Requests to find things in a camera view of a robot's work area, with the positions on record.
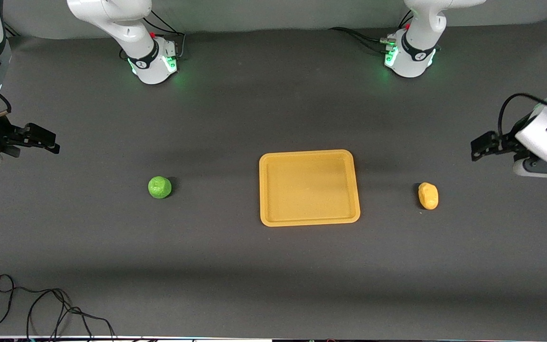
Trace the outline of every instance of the black band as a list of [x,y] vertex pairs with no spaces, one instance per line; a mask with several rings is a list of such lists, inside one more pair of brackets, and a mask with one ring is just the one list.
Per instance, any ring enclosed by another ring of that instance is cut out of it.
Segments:
[[404,48],[404,51],[408,52],[408,54],[411,56],[411,58],[414,61],[423,61],[426,59],[426,57],[430,56],[430,54],[434,51],[434,48],[436,46],[432,46],[431,48],[428,48],[427,50],[419,50],[416,47],[411,46],[408,41],[406,40],[406,32],[402,35],[401,39],[402,48]]
[[149,65],[151,65],[152,61],[154,61],[156,57],[158,56],[158,51],[159,51],[158,42],[154,40],[153,49],[147,56],[144,56],[142,58],[132,58],[128,56],[128,59],[130,60],[130,62],[132,62],[132,64],[136,65],[136,67],[138,67],[139,69],[147,69],[149,68]]

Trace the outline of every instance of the yellow object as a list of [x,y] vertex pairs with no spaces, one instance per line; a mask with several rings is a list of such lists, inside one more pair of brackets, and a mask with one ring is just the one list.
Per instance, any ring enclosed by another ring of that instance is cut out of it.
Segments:
[[259,161],[261,221],[268,227],[352,223],[360,217],[347,150],[268,153]]
[[427,210],[438,206],[438,189],[433,184],[423,182],[419,184],[419,201]]

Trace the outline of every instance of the yellow plastic tray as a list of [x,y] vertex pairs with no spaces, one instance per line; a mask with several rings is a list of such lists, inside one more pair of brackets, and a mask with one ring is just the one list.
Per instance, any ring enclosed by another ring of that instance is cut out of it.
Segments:
[[268,227],[352,223],[360,217],[347,150],[268,153],[259,161],[261,221]]

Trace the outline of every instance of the gray wall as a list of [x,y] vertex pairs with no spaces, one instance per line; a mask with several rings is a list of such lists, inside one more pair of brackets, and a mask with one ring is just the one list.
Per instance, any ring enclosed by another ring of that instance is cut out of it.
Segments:
[[[388,28],[406,12],[402,0],[153,0],[153,9],[185,32]],[[6,0],[4,14],[23,35],[106,37],[73,17],[66,0]],[[450,9],[447,17],[450,26],[527,24],[547,19],[547,0],[488,0],[469,9]]]

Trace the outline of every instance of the table surface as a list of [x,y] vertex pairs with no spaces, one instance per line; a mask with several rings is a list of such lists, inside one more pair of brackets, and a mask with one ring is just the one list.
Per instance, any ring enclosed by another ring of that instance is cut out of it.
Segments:
[[[547,180],[470,160],[506,97],[547,96],[547,22],[449,28],[417,79],[333,31],[191,35],[156,86],[113,39],[12,43],[10,119],[61,145],[0,166],[0,273],[21,285],[64,288],[119,335],[547,341]],[[360,219],[265,227],[260,156],[324,149],[354,155]],[[172,197],[150,197],[155,175]],[[0,335],[24,333],[34,298]],[[57,314],[38,305],[37,333]]]

